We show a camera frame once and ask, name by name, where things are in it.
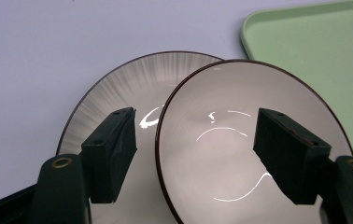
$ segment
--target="green tray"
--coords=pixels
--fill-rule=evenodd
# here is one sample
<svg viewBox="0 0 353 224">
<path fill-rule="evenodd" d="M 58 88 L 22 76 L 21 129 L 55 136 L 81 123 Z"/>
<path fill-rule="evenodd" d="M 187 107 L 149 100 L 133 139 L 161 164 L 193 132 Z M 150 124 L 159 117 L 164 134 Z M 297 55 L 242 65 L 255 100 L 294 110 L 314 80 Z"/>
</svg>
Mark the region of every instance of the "green tray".
<svg viewBox="0 0 353 224">
<path fill-rule="evenodd" d="M 241 40 L 249 59 L 279 66 L 313 88 L 353 148 L 353 1 L 253 13 Z"/>
</svg>

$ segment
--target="black holder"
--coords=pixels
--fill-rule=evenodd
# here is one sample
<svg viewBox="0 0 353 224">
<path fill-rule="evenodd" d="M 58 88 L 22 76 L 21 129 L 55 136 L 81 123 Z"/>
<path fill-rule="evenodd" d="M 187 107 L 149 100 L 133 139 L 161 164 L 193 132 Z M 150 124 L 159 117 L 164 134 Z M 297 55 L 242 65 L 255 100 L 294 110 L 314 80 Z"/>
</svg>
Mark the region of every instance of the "black holder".
<svg viewBox="0 0 353 224">
<path fill-rule="evenodd" d="M 353 157 L 328 159 L 331 146 L 290 117 L 260 109 L 254 150 L 295 204 L 323 199 L 323 223 L 353 223 Z"/>
<path fill-rule="evenodd" d="M 132 108 L 111 113 L 79 155 L 46 161 L 35 186 L 0 200 L 0 223 L 91 223 L 92 203 L 114 203 L 136 152 Z M 331 146 L 287 115 L 260 109 L 254 148 L 296 204 L 323 199 L 323 223 L 353 223 L 353 157 L 331 161 Z"/>
</svg>

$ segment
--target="dark rim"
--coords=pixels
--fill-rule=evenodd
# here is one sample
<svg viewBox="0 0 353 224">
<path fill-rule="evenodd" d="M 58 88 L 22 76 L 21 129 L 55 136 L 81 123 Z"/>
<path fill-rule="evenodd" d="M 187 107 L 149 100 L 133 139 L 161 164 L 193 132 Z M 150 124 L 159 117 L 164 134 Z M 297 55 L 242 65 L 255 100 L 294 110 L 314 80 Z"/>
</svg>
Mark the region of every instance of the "dark rim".
<svg viewBox="0 0 353 224">
<path fill-rule="evenodd" d="M 98 85 L 98 83 L 100 83 L 104 78 L 110 76 L 112 73 L 114 73 L 115 71 L 119 70 L 120 68 L 122 68 L 123 66 L 127 65 L 128 63 L 132 63 L 132 62 L 138 61 L 138 60 L 140 60 L 142 58 L 150 57 L 150 56 L 157 55 L 157 54 L 169 54 L 169 53 L 191 53 L 191 54 L 204 55 L 204 56 L 212 57 L 212 58 L 215 58 L 215 59 L 218 59 L 218 60 L 222 60 L 219 57 L 215 57 L 213 55 L 200 53 L 200 52 L 187 51 L 187 50 L 170 50 L 170 51 L 162 51 L 162 52 L 156 52 L 156 53 L 147 54 L 147 55 L 141 56 L 139 58 L 132 59 L 129 62 L 118 66 L 117 68 L 113 69 L 112 71 L 108 72 L 106 75 L 101 77 L 97 82 L 95 82 L 95 84 L 92 85 L 92 87 L 84 94 L 84 96 L 80 99 L 78 104 L 75 106 L 74 110 L 72 111 L 71 115 L 69 116 L 68 121 L 66 122 L 66 124 L 64 126 L 63 133 L 61 134 L 60 141 L 58 142 L 56 155 L 58 155 L 60 153 L 61 144 L 63 143 L 66 130 L 69 127 L 69 123 L 71 122 L 72 118 L 74 117 L 74 115 L 75 115 L 76 111 L 78 110 L 78 108 L 80 107 L 81 103 L 84 101 L 84 99 L 86 99 L 87 95 Z"/>
<path fill-rule="evenodd" d="M 174 218 L 176 219 L 177 223 L 179 224 L 183 224 L 182 219 L 180 218 L 179 214 L 177 213 L 177 210 L 175 209 L 173 203 L 171 202 L 171 198 L 168 195 L 168 191 L 167 188 L 165 187 L 165 183 L 164 183 L 164 179 L 162 177 L 162 167 L 161 167 L 161 163 L 160 163 L 160 150 L 159 150 L 159 141 L 160 141 L 160 135 L 162 132 L 162 121 L 164 119 L 164 115 L 167 112 L 167 108 L 170 105 L 170 103 L 172 102 L 174 96 L 177 94 L 177 92 L 179 91 L 179 89 L 187 82 L 189 81 L 189 79 L 191 79 L 192 77 L 194 77 L 195 75 L 199 74 L 200 72 L 204 71 L 207 68 L 210 68 L 212 66 L 218 65 L 218 64 L 223 64 L 223 63 L 256 63 L 256 64 L 261 64 L 264 66 L 268 66 L 271 68 L 274 68 L 282 73 L 284 73 L 287 76 L 290 76 L 292 78 L 294 78 L 295 80 L 299 81 L 301 84 L 303 84 L 307 89 L 309 89 L 311 92 L 313 92 L 317 98 L 320 100 L 321 103 L 323 103 L 328 110 L 331 112 L 331 114 L 333 115 L 333 117 L 335 118 L 335 120 L 337 121 L 340 129 L 343 132 L 343 135 L 346 138 L 346 141 L 348 142 L 348 147 L 350 149 L 351 155 L 353 156 L 353 150 L 351 147 L 351 144 L 347 138 L 345 129 L 343 128 L 342 124 L 340 123 L 339 119 L 334 115 L 333 111 L 331 110 L 331 108 L 328 106 L 328 104 L 325 103 L 325 101 L 311 88 L 309 87 L 306 83 L 304 83 L 301 79 L 299 79 L 298 77 L 296 77 L 295 75 L 285 71 L 284 69 L 281 69 L 277 66 L 271 65 L 269 63 L 263 63 L 263 62 L 258 62 L 258 61 L 253 61 L 253 60 L 243 60 L 243 59 L 235 59 L 235 60 L 225 60 L 225 61 L 221 61 L 221 62 L 216 62 L 216 63 L 211 63 L 209 65 L 206 65 L 202 68 L 200 68 L 199 70 L 193 72 L 192 74 L 190 74 L 188 77 L 186 77 L 185 79 L 183 79 L 174 89 L 174 91 L 171 93 L 170 97 L 167 99 L 167 102 L 164 105 L 164 108 L 162 109 L 162 113 L 160 114 L 160 118 L 159 118 L 159 123 L 157 125 L 157 130 L 156 130 L 156 140 L 155 140 L 155 157 L 156 157 L 156 168 L 157 168 L 157 174 L 159 176 L 159 181 L 160 181 L 160 185 L 162 187 L 162 193 L 164 194 L 165 200 L 168 203 L 168 206 L 170 207 L 171 212 L 174 215 Z"/>
</svg>

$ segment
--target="tray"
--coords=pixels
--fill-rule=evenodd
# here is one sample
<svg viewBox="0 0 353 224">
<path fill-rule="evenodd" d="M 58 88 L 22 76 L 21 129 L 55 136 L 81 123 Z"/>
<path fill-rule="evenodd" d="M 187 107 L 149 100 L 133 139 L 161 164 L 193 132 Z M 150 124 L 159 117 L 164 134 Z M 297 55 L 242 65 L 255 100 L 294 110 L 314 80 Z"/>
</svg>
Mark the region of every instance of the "tray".
<svg viewBox="0 0 353 224">
<path fill-rule="evenodd" d="M 353 148 L 353 1 L 253 13 L 241 40 L 249 59 L 279 66 L 312 87 Z"/>
</svg>

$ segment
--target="ceramic plate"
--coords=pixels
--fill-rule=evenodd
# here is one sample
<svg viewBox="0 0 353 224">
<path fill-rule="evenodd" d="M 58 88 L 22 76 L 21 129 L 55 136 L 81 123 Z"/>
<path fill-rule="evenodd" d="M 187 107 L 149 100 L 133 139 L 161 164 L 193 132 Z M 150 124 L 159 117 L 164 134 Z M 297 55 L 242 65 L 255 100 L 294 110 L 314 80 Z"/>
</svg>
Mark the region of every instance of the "ceramic plate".
<svg viewBox="0 0 353 224">
<path fill-rule="evenodd" d="M 185 51 L 150 54 L 108 73 L 78 103 L 61 137 L 60 154 L 78 154 L 83 141 L 111 112 L 127 106 L 136 109 L 138 150 L 118 200 L 113 204 L 92 204 L 94 223 L 175 223 L 156 173 L 154 142 L 158 117 L 180 81 L 219 60 Z"/>
<path fill-rule="evenodd" d="M 324 101 L 300 79 L 266 63 L 223 61 L 188 76 L 167 100 L 156 135 L 164 196 L 179 223 L 320 223 L 295 205 L 253 151 L 258 109 L 287 114 L 351 155 Z"/>
</svg>

